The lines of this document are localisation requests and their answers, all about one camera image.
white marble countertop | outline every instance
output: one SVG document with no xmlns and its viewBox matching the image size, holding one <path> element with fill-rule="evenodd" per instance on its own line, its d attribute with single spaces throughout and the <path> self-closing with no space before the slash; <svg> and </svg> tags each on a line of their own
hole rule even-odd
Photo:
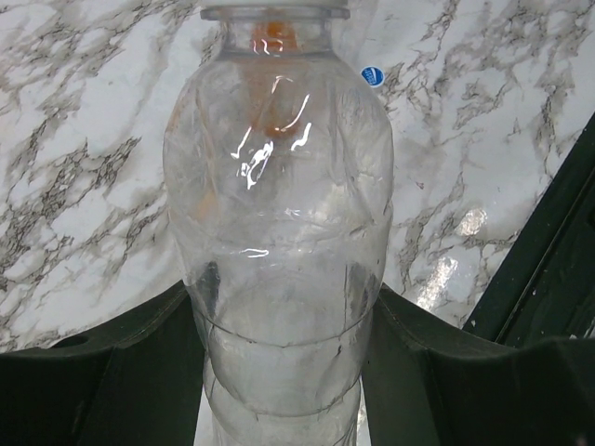
<svg viewBox="0 0 595 446">
<path fill-rule="evenodd" d="M 192 0 L 0 1 L 0 351 L 176 282 L 165 125 L 217 30 Z M 385 280 L 461 325 L 595 110 L 592 0 L 381 0 Z"/>
</svg>

plastic bottle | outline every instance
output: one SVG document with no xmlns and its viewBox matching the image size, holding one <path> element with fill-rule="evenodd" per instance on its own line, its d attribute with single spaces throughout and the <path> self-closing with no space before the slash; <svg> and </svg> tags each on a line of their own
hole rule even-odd
<svg viewBox="0 0 595 446">
<path fill-rule="evenodd" d="M 390 123 L 333 52 L 343 0 L 208 0 L 226 32 L 165 135 L 220 446 L 353 445 L 392 219 Z"/>
</svg>

white bottle cap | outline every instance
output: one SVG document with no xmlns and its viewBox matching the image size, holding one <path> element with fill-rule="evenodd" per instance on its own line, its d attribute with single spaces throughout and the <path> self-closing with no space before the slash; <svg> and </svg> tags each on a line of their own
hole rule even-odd
<svg viewBox="0 0 595 446">
<path fill-rule="evenodd" d="M 347 0 L 203 0 L 203 7 L 346 7 Z"/>
</svg>

blue and white logo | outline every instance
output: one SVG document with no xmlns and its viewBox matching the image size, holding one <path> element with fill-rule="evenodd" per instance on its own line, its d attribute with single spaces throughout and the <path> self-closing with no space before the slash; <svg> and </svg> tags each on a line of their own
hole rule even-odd
<svg viewBox="0 0 595 446">
<path fill-rule="evenodd" d="M 362 70 L 362 76 L 373 88 L 378 88 L 384 84 L 384 72 L 378 67 L 365 67 Z"/>
</svg>

clear plastic bottle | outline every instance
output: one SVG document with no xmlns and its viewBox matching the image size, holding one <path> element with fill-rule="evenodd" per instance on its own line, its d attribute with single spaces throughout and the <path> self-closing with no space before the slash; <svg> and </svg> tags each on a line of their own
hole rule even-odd
<svg viewBox="0 0 595 446">
<path fill-rule="evenodd" d="M 333 52 L 343 0 L 205 3 L 226 37 L 179 97 L 164 170 L 218 444 L 353 445 L 392 219 L 388 117 Z"/>
</svg>

